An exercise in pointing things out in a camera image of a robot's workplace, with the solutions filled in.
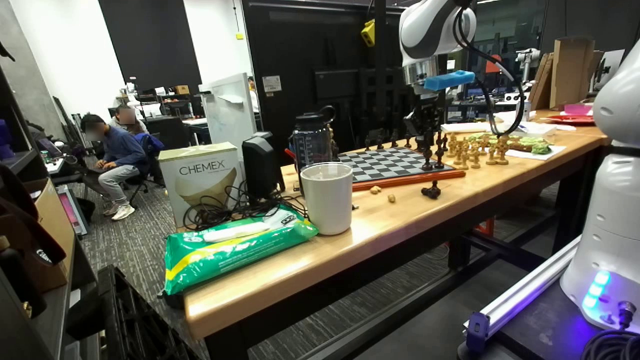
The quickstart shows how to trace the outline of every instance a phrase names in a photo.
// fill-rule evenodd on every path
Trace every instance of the cable bundle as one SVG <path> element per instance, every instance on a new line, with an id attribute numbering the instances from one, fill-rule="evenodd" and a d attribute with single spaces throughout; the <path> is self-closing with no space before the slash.
<path id="1" fill-rule="evenodd" d="M 480 86 L 480 89 L 484 94 L 484 101 L 486 102 L 486 106 L 487 106 L 486 113 L 489 117 L 489 125 L 491 126 L 492 133 L 496 134 L 496 136 L 498 137 L 502 135 L 508 135 L 518 128 L 524 114 L 524 91 L 522 90 L 522 84 L 520 84 L 519 81 L 516 81 L 514 79 L 513 75 L 511 75 L 511 73 L 505 68 L 504 64 L 500 60 L 496 58 L 492 58 L 488 54 L 483 53 L 482 51 L 475 48 L 469 42 L 462 28 L 462 14 L 464 11 L 465 11 L 465 8 L 460 8 L 460 10 L 458 10 L 458 13 L 456 14 L 456 17 L 453 20 L 453 37 L 456 39 L 456 42 L 458 43 L 458 45 L 460 45 L 463 49 L 466 49 L 467 51 L 470 51 L 471 53 L 474 53 L 480 56 L 486 61 L 490 61 L 493 64 L 495 64 L 495 66 L 497 66 L 502 71 L 502 73 L 505 74 L 507 78 L 509 78 L 509 80 L 512 83 L 518 86 L 518 93 L 520 94 L 520 107 L 518 109 L 518 113 L 516 114 L 516 119 L 513 122 L 513 124 L 509 127 L 509 129 L 501 133 L 500 131 L 498 131 L 498 127 L 495 125 L 495 119 L 493 117 L 493 103 L 491 102 L 489 91 L 487 90 L 484 83 L 476 78 L 476 83 L 478 84 L 478 86 Z"/>
<path id="2" fill-rule="evenodd" d="M 231 199 L 236 202 L 232 209 L 226 207 L 226 201 L 223 203 L 214 197 L 202 196 L 200 203 L 190 206 L 182 216 L 184 224 L 193 223 L 185 225 L 185 227 L 191 231 L 200 231 L 232 220 L 270 217 L 278 211 L 279 205 L 287 206 L 305 218 L 307 217 L 307 209 L 298 200 L 302 195 L 283 197 L 280 193 L 274 192 L 267 199 L 257 199 L 246 190 L 243 190 L 243 187 L 244 181 L 240 184 L 240 187 L 230 185 L 225 188 L 227 200 Z M 237 199 L 231 196 L 231 191 L 233 190 L 238 191 Z"/>
<path id="3" fill-rule="evenodd" d="M 580 360 L 638 360 L 640 335 L 625 330 L 606 330 L 593 336 Z"/>

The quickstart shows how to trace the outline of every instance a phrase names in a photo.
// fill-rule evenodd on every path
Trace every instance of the blue led light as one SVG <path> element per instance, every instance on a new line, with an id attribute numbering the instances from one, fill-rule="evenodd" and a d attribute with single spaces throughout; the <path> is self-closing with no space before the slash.
<path id="1" fill-rule="evenodd" d="M 596 298 L 590 295 L 587 295 L 584 297 L 584 300 L 582 301 L 582 306 L 592 308 L 595 305 L 596 305 Z"/>
<path id="2" fill-rule="evenodd" d="M 596 274 L 596 278 L 593 280 L 596 284 L 606 285 L 609 282 L 609 272 L 601 270 Z"/>
<path id="3" fill-rule="evenodd" d="M 589 288 L 589 294 L 595 297 L 599 297 L 600 295 L 602 295 L 602 290 L 602 286 L 591 284 L 591 287 Z"/>

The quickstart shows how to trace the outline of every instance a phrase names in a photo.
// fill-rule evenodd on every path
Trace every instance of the white mug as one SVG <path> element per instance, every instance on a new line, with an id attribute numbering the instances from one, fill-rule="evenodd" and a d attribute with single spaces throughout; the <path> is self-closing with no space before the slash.
<path id="1" fill-rule="evenodd" d="M 351 226 L 353 170 L 343 163 L 320 163 L 300 172 L 309 220 L 323 235 Z"/>

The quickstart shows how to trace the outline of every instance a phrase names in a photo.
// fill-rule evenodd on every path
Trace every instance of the sneaker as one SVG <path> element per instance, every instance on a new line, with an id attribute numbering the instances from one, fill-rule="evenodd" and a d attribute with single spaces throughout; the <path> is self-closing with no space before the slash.
<path id="1" fill-rule="evenodd" d="M 118 208 L 118 212 L 111 218 L 114 221 L 122 220 L 136 211 L 131 205 L 122 205 Z"/>
<path id="2" fill-rule="evenodd" d="M 118 208 L 120 207 L 120 205 L 118 204 L 112 204 L 111 207 L 107 210 L 105 210 L 102 214 L 106 217 L 110 217 L 115 215 L 115 213 L 118 212 Z"/>

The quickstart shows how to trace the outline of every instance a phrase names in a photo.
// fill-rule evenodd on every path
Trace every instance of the chemex box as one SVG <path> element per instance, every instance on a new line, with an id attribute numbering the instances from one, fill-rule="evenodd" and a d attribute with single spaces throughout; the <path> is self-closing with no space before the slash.
<path id="1" fill-rule="evenodd" d="M 230 142 L 161 151 L 158 161 L 176 227 L 193 224 L 207 205 L 232 209 L 236 204 L 243 179 Z"/>

